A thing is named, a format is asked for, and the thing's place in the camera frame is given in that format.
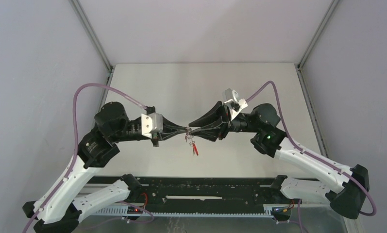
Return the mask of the red handled keyring holder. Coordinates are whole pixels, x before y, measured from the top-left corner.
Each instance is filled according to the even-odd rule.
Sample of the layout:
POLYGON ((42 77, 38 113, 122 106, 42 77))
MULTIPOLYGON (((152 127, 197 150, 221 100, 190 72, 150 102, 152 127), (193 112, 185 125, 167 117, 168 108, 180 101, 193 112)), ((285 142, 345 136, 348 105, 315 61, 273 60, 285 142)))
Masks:
POLYGON ((196 146, 194 135, 192 134, 192 129, 189 128, 189 127, 187 127, 185 129, 185 142, 187 142, 191 146, 192 153, 194 155, 198 156, 199 152, 198 152, 198 149, 197 149, 197 146, 196 146))

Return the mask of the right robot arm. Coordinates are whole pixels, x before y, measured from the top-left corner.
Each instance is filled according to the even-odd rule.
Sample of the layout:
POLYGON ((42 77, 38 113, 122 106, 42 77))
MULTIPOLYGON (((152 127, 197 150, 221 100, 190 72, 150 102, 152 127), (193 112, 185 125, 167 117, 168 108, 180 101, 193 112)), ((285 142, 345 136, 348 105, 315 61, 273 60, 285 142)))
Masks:
POLYGON ((236 112, 218 101, 202 117, 189 123, 193 136, 209 141, 224 139, 229 132, 254 133, 250 139, 261 154, 305 170, 315 181, 279 175, 271 185, 270 198, 276 203, 286 199, 310 199, 327 203, 338 214, 357 219, 369 192, 369 172, 357 164, 350 167, 323 157, 291 139, 277 127, 280 117, 273 105, 263 103, 250 113, 236 112))

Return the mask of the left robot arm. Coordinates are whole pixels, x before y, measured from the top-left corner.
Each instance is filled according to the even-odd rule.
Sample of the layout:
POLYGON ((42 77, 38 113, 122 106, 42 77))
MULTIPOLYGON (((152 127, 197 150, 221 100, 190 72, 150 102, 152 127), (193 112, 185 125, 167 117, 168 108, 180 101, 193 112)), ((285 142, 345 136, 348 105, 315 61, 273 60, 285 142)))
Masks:
POLYGON ((118 142, 159 141, 186 132, 186 127, 172 123, 154 107, 135 120, 129 120, 120 102, 109 102, 95 115, 95 126, 77 145, 77 150, 51 189, 39 200, 23 205, 25 215, 36 221, 37 233, 70 233, 96 211, 118 201, 135 202, 142 186, 132 175, 121 176, 112 185, 78 197, 82 188, 119 153, 118 142))

